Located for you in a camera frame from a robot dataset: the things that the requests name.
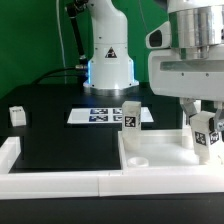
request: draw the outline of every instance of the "warning label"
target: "warning label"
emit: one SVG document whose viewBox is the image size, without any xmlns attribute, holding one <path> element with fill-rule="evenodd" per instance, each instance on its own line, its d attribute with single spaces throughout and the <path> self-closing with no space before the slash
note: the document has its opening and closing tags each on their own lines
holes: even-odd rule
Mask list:
<svg viewBox="0 0 224 224">
<path fill-rule="evenodd" d="M 117 58 L 114 49 L 111 47 L 105 58 Z"/>
</svg>

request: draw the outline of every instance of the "green wall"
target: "green wall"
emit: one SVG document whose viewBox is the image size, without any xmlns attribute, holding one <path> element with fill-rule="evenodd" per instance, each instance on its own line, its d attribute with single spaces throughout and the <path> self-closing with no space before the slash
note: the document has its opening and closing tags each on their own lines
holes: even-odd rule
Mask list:
<svg viewBox="0 0 224 224">
<path fill-rule="evenodd" d="M 67 66 L 78 63 L 77 46 L 70 21 L 64 12 L 66 3 L 60 0 L 61 25 Z M 166 21 L 166 13 L 152 0 L 141 0 L 143 13 L 152 31 Z M 135 61 L 135 77 L 148 81 L 145 47 L 146 32 L 141 20 L 138 0 L 113 0 L 115 7 L 128 18 L 129 55 Z M 92 32 L 89 13 L 78 17 L 87 55 L 92 55 Z M 63 67 L 56 21 L 56 0 L 0 1 L 0 97 L 14 87 L 29 84 L 43 73 Z M 49 79 L 43 83 L 64 83 L 63 79 Z"/>
</svg>

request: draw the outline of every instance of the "small cube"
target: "small cube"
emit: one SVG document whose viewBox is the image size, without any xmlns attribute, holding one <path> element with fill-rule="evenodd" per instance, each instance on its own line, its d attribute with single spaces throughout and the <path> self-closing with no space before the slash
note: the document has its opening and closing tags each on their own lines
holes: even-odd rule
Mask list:
<svg viewBox="0 0 224 224">
<path fill-rule="evenodd" d="M 10 107 L 9 113 L 13 127 L 26 125 L 26 114 L 23 107 Z"/>
<path fill-rule="evenodd" d="M 125 101 L 122 105 L 122 131 L 141 131 L 141 102 Z"/>
</svg>

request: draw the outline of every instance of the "white block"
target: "white block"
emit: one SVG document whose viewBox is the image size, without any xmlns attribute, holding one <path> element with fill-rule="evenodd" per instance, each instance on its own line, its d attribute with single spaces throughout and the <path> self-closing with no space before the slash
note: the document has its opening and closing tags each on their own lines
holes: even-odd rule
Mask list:
<svg viewBox="0 0 224 224">
<path fill-rule="evenodd" d="M 10 107 L 9 113 L 13 127 L 26 125 L 26 114 L 23 107 Z"/>
<path fill-rule="evenodd" d="M 122 111 L 122 136 L 124 144 L 129 149 L 136 150 L 140 146 L 141 102 L 125 101 L 122 105 Z"/>
<path fill-rule="evenodd" d="M 201 111 L 191 118 L 194 150 L 200 157 L 201 165 L 224 161 L 222 135 L 209 129 L 209 120 L 214 116 L 214 113 Z"/>
</svg>

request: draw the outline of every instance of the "metal bracket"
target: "metal bracket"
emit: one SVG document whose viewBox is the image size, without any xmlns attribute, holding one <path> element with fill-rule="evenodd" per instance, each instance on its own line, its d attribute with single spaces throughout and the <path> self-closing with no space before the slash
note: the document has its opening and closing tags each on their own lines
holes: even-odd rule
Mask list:
<svg viewBox="0 0 224 224">
<path fill-rule="evenodd" d="M 214 107 L 217 109 L 214 117 L 214 129 L 224 131 L 224 103 L 214 102 Z"/>
<path fill-rule="evenodd" d="M 197 114 L 196 107 L 194 105 L 195 99 L 190 98 L 180 98 L 180 105 L 186 114 L 186 124 L 190 124 L 190 118 Z"/>
</svg>

